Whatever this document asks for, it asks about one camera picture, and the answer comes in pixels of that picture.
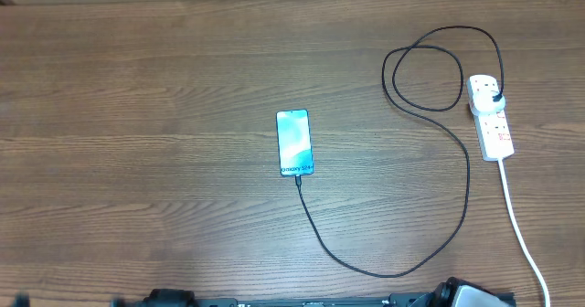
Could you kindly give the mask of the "blue Samsung Galaxy smartphone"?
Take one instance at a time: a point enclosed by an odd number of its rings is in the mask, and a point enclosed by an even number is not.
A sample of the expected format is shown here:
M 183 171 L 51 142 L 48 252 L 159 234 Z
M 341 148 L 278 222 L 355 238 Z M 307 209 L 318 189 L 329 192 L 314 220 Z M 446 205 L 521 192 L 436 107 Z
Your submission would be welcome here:
M 314 155 L 308 110 L 278 111 L 276 127 L 281 175 L 312 175 Z

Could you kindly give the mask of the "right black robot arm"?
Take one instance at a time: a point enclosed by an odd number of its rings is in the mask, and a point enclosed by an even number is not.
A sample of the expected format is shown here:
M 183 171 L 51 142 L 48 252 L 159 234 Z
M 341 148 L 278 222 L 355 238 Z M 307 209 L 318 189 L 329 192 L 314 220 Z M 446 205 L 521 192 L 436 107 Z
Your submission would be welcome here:
M 441 283 L 433 292 L 431 307 L 507 307 L 491 292 L 454 277 Z

